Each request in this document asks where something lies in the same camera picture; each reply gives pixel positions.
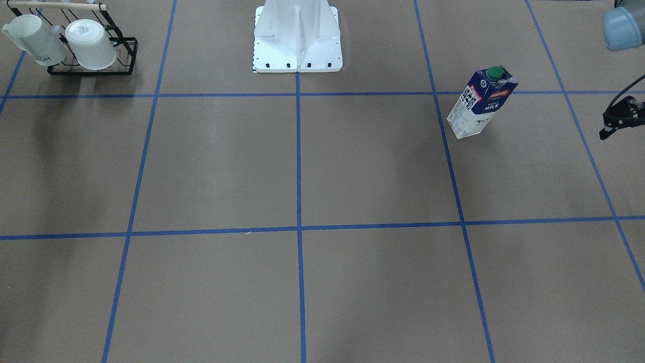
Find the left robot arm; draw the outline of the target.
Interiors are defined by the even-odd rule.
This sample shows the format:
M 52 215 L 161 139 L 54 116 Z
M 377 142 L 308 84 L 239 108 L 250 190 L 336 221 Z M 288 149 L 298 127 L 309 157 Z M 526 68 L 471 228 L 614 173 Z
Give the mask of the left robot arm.
M 644 1 L 615 1 L 614 9 L 603 18 L 603 32 L 609 51 L 636 49 L 644 44 Z M 616 131 L 644 125 L 643 102 L 627 96 L 636 84 L 643 81 L 640 76 L 611 99 L 603 112 L 603 129 L 599 138 L 606 140 Z

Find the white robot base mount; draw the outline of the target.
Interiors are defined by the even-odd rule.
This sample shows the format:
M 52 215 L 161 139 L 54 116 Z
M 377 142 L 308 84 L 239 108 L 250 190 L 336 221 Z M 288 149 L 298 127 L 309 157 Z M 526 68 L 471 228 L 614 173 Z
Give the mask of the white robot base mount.
M 328 1 L 266 1 L 254 21 L 254 72 L 343 69 L 339 12 Z

